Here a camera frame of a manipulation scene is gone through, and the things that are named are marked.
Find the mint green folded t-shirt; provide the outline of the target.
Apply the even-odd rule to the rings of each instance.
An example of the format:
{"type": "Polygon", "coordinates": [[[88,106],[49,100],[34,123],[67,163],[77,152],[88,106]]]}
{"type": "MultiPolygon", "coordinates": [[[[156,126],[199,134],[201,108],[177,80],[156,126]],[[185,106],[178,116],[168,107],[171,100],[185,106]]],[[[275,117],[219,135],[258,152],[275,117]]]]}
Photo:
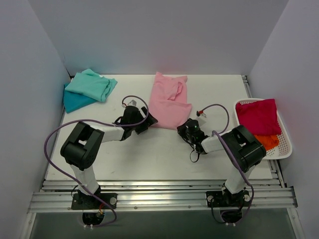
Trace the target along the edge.
{"type": "Polygon", "coordinates": [[[115,79],[106,78],[91,69],[87,69],[76,73],[65,90],[104,103],[116,85],[117,81],[115,79]]]}

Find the magenta t-shirt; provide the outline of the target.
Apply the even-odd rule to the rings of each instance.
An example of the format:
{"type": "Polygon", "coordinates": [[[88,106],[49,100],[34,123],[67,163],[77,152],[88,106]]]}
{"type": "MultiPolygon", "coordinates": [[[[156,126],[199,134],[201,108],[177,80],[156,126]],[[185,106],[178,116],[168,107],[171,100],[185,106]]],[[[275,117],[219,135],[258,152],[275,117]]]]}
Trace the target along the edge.
{"type": "Polygon", "coordinates": [[[274,99],[253,103],[237,103],[235,106],[239,124],[245,126],[254,135],[279,135],[281,128],[277,117],[274,99]]]}

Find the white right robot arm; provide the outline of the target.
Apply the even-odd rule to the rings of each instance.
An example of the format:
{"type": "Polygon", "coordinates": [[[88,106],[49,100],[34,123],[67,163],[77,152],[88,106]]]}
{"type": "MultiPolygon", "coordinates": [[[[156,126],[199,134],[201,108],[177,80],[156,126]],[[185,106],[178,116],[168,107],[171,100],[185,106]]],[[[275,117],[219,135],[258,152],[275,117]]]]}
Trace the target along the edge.
{"type": "Polygon", "coordinates": [[[233,169],[225,182],[226,190],[221,193],[221,199],[229,206],[239,200],[239,192],[248,185],[251,172],[266,156],[265,147],[243,125],[222,134],[213,131],[211,136],[207,136],[197,120],[188,119],[177,127],[177,133],[197,155],[221,150],[226,152],[233,169]]]}

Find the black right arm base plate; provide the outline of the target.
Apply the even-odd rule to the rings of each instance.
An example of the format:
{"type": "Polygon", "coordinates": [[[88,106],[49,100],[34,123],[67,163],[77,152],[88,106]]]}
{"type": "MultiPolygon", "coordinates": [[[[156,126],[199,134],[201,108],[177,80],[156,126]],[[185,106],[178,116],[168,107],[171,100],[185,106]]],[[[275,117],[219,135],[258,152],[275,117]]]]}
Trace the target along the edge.
{"type": "Polygon", "coordinates": [[[242,190],[236,194],[231,194],[227,190],[207,191],[205,194],[207,206],[211,208],[241,208],[247,207],[251,203],[251,198],[247,190],[242,190]]]}

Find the teal blue folded t-shirt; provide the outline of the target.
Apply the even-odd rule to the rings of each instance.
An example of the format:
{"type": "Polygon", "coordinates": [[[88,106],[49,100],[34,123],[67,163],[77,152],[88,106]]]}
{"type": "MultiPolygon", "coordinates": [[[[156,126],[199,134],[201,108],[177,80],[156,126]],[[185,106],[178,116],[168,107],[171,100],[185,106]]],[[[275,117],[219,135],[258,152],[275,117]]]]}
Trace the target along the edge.
{"type": "Polygon", "coordinates": [[[67,114],[74,112],[85,106],[88,106],[90,104],[93,104],[95,102],[97,101],[93,98],[64,90],[63,104],[67,114]]]}

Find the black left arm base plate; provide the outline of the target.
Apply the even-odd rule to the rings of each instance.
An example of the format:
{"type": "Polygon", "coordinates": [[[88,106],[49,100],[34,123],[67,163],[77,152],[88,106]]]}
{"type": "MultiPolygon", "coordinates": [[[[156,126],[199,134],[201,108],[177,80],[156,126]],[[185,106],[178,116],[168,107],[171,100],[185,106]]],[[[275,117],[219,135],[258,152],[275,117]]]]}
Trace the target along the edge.
{"type": "MultiPolygon", "coordinates": [[[[101,200],[110,205],[111,208],[117,207],[117,196],[116,193],[100,193],[97,195],[101,200]]],[[[109,209],[107,206],[100,206],[101,201],[92,197],[91,195],[85,195],[82,192],[75,193],[73,195],[71,209],[72,210],[94,210],[94,209],[109,209]]]]}

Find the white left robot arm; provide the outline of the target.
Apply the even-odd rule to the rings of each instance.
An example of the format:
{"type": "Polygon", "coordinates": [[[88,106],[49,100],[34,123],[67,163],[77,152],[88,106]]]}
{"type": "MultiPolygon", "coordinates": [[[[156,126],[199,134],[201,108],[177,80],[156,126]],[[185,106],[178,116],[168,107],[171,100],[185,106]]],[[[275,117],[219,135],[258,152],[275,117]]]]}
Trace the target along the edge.
{"type": "Polygon", "coordinates": [[[112,126],[89,125],[78,122],[66,141],[60,154],[72,168],[75,178],[80,182],[79,193],[83,194],[83,204],[89,209],[100,205],[100,185],[98,184],[93,163],[102,143],[124,141],[132,132],[140,134],[158,120],[147,113],[147,108],[127,106],[121,117],[112,126]]]}

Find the white plastic basket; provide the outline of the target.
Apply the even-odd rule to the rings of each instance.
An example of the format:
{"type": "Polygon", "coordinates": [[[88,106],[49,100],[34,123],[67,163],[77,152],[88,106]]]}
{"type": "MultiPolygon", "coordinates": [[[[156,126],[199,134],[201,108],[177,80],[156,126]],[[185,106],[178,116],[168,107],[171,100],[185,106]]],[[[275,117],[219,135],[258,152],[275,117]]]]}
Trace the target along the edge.
{"type": "MultiPolygon", "coordinates": [[[[248,99],[242,99],[242,100],[238,100],[234,103],[234,115],[235,115],[235,119],[237,121],[237,124],[239,124],[239,120],[237,117],[237,113],[235,110],[235,106],[237,103],[242,103],[242,104],[248,104],[248,103],[253,103],[256,101],[261,101],[264,99],[259,99],[259,98],[248,98],[248,99]]],[[[291,141],[288,137],[287,131],[285,129],[285,126],[281,120],[281,117],[277,111],[277,117],[278,117],[278,122],[281,128],[281,134],[276,135],[280,141],[279,145],[276,146],[275,148],[266,151],[266,160],[277,160],[277,159],[284,159],[289,157],[292,154],[292,145],[291,145],[291,141]]]]}

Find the pink t-shirt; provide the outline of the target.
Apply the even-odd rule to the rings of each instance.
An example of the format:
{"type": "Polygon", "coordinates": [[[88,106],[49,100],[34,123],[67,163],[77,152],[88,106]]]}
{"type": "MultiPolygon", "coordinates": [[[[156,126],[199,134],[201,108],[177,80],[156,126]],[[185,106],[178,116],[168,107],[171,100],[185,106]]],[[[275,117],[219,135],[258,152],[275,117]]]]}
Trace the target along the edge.
{"type": "Polygon", "coordinates": [[[158,120],[154,127],[176,130],[188,119],[192,104],[187,102],[187,76],[171,77],[156,72],[149,110],[158,120]]]}

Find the orange t-shirt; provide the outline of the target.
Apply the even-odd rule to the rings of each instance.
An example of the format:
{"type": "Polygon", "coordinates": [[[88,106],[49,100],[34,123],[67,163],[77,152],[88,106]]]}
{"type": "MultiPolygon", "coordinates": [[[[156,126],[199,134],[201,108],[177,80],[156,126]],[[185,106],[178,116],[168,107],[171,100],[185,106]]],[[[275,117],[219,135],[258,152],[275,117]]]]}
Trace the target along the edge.
{"type": "Polygon", "coordinates": [[[265,147],[267,151],[275,148],[280,143],[276,135],[254,135],[254,136],[265,147]]]}

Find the aluminium rail frame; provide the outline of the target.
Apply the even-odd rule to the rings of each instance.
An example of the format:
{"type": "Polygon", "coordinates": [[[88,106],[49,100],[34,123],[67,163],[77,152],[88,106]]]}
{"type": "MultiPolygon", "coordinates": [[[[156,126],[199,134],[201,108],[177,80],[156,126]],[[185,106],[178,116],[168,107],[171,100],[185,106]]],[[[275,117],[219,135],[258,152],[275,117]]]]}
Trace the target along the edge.
{"type": "Polygon", "coordinates": [[[235,227],[212,218],[205,193],[221,188],[230,173],[225,153],[199,166],[186,159],[187,150],[175,131],[155,128],[156,156],[138,153],[132,170],[125,162],[98,161],[102,189],[117,193],[117,221],[90,230],[80,224],[81,211],[71,209],[75,183],[48,168],[43,186],[30,202],[24,239],[206,238],[302,239],[294,189],[286,187],[279,163],[265,160],[253,173],[255,198],[249,215],[235,227]]]}

